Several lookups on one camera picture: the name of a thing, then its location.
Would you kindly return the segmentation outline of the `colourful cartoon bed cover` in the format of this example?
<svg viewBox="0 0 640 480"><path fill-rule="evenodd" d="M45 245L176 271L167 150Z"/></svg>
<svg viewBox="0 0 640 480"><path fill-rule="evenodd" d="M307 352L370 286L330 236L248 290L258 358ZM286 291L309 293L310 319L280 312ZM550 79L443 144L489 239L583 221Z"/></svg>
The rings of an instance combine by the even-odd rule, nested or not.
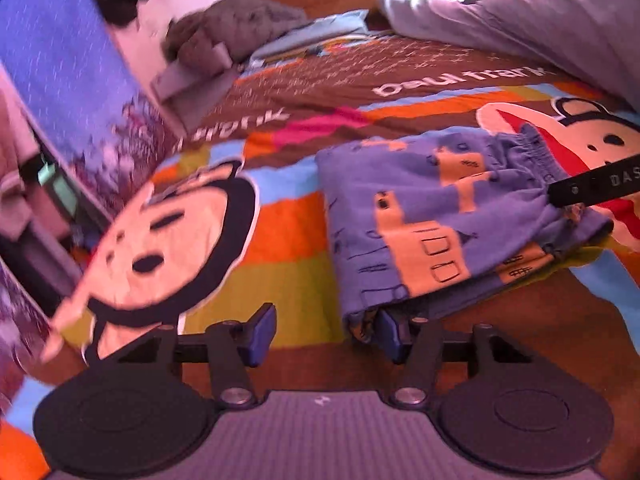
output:
<svg viewBox="0 0 640 480"><path fill-rule="evenodd" d="M6 479L634 479L639 115L397 36L258 64L73 296L1 296Z"/></svg>

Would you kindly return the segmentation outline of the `grey bedside box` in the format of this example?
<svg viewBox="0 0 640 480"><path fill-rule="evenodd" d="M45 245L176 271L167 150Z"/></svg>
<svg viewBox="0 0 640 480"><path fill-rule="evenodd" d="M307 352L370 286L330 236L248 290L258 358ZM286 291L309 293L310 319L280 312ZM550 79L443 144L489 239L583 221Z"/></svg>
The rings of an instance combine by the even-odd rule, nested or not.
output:
<svg viewBox="0 0 640 480"><path fill-rule="evenodd" d="M169 63L154 76L151 89L163 103L200 82L211 80L233 66L232 58L224 44L215 44L204 51L204 66L193 68L179 60Z"/></svg>

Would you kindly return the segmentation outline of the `light blue pillow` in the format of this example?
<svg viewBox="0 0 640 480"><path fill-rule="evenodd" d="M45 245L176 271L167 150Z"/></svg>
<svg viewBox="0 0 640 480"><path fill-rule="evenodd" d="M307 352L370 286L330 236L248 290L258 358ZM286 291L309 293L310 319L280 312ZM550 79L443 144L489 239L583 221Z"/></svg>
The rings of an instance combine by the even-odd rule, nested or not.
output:
<svg viewBox="0 0 640 480"><path fill-rule="evenodd" d="M318 44L323 40L350 34L367 35L369 32L366 24L368 14L368 10L359 9L317 18L309 25L290 30L280 38L258 48L250 56L250 60L252 62L264 60L277 54Z"/></svg>

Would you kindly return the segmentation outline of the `blue dotted curtain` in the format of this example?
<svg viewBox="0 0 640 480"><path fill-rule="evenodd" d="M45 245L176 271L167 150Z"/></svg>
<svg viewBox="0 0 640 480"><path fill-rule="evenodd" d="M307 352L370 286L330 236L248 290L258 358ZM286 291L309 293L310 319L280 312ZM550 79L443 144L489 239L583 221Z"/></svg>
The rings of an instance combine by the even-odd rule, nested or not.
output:
<svg viewBox="0 0 640 480"><path fill-rule="evenodd" d="M1 63L42 140L107 217L175 145L93 0L1 0Z"/></svg>

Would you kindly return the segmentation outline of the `purple cartoon print pants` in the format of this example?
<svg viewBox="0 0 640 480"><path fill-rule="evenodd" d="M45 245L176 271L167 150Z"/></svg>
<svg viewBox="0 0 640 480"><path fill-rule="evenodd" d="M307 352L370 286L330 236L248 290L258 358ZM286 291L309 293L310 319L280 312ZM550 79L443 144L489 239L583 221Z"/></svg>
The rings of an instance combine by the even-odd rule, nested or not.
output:
<svg viewBox="0 0 640 480"><path fill-rule="evenodd" d="M564 170L529 124L352 141L316 164L341 316L364 342L384 307L422 298L426 316L442 318L613 227L589 207L549 202Z"/></svg>

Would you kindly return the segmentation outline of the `lilac duvet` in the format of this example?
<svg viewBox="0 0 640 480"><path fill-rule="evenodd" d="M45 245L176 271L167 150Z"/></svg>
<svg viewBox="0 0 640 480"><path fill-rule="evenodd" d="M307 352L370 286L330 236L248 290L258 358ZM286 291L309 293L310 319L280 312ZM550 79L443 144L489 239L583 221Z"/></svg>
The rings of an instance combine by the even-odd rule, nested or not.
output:
<svg viewBox="0 0 640 480"><path fill-rule="evenodd" d="M639 106L639 0L378 0L400 36L546 62Z"/></svg>

